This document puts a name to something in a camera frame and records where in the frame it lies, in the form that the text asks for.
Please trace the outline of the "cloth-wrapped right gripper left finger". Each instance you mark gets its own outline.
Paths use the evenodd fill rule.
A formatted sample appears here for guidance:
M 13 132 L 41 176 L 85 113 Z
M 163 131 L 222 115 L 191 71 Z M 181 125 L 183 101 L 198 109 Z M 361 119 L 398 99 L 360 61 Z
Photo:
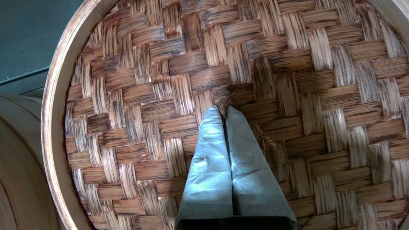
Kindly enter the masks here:
M 217 106 L 199 126 L 195 152 L 178 211 L 178 221 L 233 216 L 232 179 L 224 127 Z

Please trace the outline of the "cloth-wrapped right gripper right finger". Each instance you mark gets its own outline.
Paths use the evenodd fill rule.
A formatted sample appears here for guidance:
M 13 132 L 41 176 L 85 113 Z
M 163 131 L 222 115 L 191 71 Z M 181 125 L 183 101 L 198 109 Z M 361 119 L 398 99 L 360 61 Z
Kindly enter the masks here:
M 243 113 L 230 106 L 226 125 L 235 214 L 296 221 Z

